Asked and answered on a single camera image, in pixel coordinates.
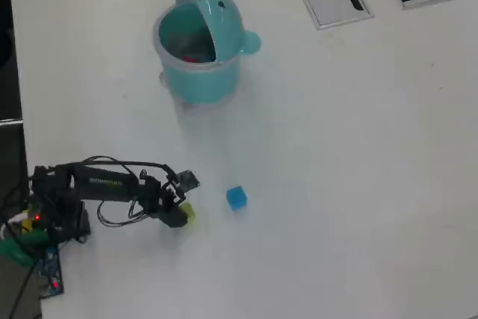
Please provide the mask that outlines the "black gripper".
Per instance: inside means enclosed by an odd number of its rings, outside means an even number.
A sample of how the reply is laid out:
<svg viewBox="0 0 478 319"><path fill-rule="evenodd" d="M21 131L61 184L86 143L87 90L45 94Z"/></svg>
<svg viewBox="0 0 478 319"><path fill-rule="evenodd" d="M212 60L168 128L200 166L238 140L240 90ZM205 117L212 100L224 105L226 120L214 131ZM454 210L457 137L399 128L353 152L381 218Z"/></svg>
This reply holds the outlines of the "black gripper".
<svg viewBox="0 0 478 319"><path fill-rule="evenodd" d="M158 218L170 228L182 228L188 223L186 211L176 206L172 182L147 178L143 189L143 213Z"/></svg>

